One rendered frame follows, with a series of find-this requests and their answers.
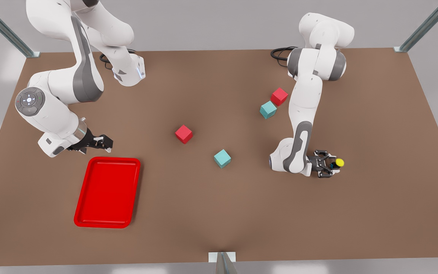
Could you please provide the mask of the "red plastic tray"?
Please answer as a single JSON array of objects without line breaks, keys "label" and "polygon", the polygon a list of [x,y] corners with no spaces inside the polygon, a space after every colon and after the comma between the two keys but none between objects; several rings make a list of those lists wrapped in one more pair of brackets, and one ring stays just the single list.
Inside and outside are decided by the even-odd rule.
[{"label": "red plastic tray", "polygon": [[137,158],[94,157],[75,210],[78,227],[123,229],[132,220],[141,163]]}]

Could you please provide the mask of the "silver frame post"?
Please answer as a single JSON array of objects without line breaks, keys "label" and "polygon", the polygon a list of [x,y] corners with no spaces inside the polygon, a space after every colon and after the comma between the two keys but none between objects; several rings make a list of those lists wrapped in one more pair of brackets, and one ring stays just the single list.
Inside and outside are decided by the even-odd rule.
[{"label": "silver frame post", "polygon": [[400,46],[393,47],[393,50],[397,53],[407,53],[437,22],[438,7]]},{"label": "silver frame post", "polygon": [[40,52],[33,51],[1,19],[0,19],[0,33],[14,47],[16,47],[19,50],[19,52],[21,52],[21,54],[23,54],[26,58],[38,58],[38,57],[40,57]]},{"label": "silver frame post", "polygon": [[233,262],[236,262],[236,252],[210,252],[208,262],[215,263],[214,274],[238,274]]}]

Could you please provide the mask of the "teal cube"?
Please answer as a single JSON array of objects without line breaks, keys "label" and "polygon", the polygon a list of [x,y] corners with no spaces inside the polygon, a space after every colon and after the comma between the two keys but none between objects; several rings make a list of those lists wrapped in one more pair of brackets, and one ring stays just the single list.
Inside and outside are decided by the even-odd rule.
[{"label": "teal cube", "polygon": [[214,155],[214,161],[222,169],[231,162],[231,156],[223,149]]},{"label": "teal cube", "polygon": [[264,119],[268,119],[276,113],[277,109],[278,108],[273,102],[268,101],[265,104],[261,105],[260,113]]}]

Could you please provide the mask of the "red cube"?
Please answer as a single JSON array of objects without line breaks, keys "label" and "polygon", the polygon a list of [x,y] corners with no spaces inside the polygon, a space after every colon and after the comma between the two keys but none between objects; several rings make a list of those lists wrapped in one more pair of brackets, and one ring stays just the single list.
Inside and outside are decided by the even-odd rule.
[{"label": "red cube", "polygon": [[183,143],[187,144],[189,140],[193,137],[193,132],[185,125],[179,127],[175,132],[175,136]]},{"label": "red cube", "polygon": [[270,101],[276,106],[282,105],[287,99],[288,93],[282,88],[277,88],[270,97]]}]

